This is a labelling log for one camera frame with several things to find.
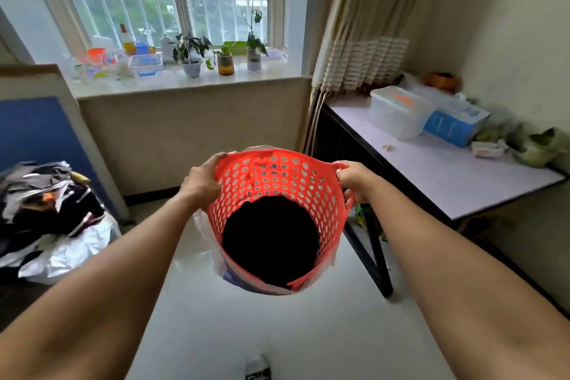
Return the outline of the red perforated plastic basket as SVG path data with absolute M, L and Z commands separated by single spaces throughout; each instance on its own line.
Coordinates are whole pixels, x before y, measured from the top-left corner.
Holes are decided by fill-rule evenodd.
M 222 247 L 247 272 L 285 288 L 314 267 L 319 234 L 302 206 L 284 196 L 263 196 L 226 220 Z

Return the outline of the person's shoe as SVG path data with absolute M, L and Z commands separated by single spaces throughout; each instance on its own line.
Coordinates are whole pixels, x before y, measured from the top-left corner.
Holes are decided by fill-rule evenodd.
M 270 364 L 264 355 L 256 355 L 246 362 L 245 380 L 272 380 Z

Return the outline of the plant in white pot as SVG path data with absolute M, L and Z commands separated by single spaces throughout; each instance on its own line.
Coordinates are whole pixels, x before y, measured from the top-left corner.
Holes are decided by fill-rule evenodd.
M 176 43 L 173 50 L 173 59 L 182 65 L 182 69 L 189 79 L 198 79 L 201 74 L 202 64 L 213 69 L 212 57 L 206 57 L 206 51 L 210 50 L 211 42 L 206 36 L 194 37 L 180 33 L 175 36 Z

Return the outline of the clear plastic storage box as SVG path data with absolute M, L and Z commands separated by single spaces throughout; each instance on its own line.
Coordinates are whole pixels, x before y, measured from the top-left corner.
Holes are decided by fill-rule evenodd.
M 418 137 L 436 110 L 431 101 L 396 86 L 374 89 L 370 97 L 368 122 L 399 141 Z

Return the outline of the person's right hand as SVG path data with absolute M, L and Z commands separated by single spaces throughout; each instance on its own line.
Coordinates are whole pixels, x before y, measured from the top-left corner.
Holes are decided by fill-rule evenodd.
M 354 168 L 357 170 L 357 188 L 342 188 L 345 204 L 347 205 L 349 199 L 353 198 L 355 203 L 369 204 L 374 211 L 377 211 L 385 180 L 359 162 L 340 160 L 335 162 L 335 164 L 339 165 L 340 168 Z

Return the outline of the person's left forearm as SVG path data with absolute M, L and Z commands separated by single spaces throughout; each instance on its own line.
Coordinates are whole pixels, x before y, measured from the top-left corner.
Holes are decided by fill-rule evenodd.
M 191 215 L 178 194 L 37 299 L 0 334 L 0 380 L 125 380 Z

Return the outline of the plant in amber glass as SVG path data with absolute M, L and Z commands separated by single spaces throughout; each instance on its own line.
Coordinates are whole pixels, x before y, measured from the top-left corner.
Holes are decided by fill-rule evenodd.
M 205 59 L 206 67 L 213 71 L 217 67 L 218 74 L 221 76 L 232 76 L 235 74 L 232 48 L 223 45 L 220 49 L 214 50 L 213 55 Z

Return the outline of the clear tray with blue rim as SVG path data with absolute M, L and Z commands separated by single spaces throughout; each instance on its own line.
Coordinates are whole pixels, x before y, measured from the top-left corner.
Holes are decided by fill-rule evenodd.
M 136 77 L 154 76 L 164 69 L 162 53 L 132 55 L 128 66 Z

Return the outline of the blue and white box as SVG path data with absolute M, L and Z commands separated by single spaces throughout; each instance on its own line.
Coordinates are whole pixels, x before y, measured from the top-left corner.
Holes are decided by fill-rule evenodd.
M 424 131 L 459 148 L 466 147 L 490 112 L 460 98 L 444 96 L 427 119 Z

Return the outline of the tall plant in glass jar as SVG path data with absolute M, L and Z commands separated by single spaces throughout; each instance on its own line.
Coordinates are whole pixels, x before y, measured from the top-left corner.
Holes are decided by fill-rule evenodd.
M 254 32 L 254 25 L 261 23 L 263 14 L 260 9 L 256 9 L 254 5 L 251 5 L 249 19 L 247 19 L 244 13 L 242 13 L 242 17 L 248 27 L 246 39 L 247 70 L 251 73 L 259 73 L 262 71 L 262 55 L 269 57 L 266 45 Z

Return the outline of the yellow bottle with red cap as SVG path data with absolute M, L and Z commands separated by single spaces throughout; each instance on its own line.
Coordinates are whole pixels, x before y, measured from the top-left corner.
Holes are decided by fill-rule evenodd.
M 120 31 L 121 31 L 121 41 L 125 53 L 129 56 L 135 55 L 136 46 L 134 44 L 134 39 L 132 38 L 131 34 L 129 33 L 124 23 L 120 24 Z

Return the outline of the person's left hand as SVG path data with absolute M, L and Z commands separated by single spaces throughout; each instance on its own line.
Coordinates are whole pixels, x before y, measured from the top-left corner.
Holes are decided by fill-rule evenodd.
M 190 208 L 191 213 L 204 209 L 221 193 L 221 185 L 215 181 L 201 179 L 201 165 L 192 167 L 185 177 L 175 198 Z

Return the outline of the green and white bag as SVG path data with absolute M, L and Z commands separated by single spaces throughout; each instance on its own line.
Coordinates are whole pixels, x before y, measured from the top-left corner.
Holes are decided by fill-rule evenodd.
M 510 155 L 531 168 L 544 168 L 560 155 L 570 153 L 570 134 L 556 127 L 541 133 L 528 133 L 523 123 L 491 125 L 477 133 L 473 141 L 503 141 L 509 149 L 502 157 Z

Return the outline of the white spray bottle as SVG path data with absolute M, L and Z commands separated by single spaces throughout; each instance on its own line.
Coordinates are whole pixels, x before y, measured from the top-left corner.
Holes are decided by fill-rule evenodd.
M 176 40 L 164 34 L 161 38 L 160 51 L 165 65 L 175 64 L 174 50 L 176 50 Z

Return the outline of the pile of clothes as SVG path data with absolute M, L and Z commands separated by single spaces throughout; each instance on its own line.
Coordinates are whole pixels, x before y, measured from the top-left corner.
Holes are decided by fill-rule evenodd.
M 0 257 L 45 235 L 74 238 L 105 212 L 91 180 L 67 162 L 20 162 L 0 172 Z

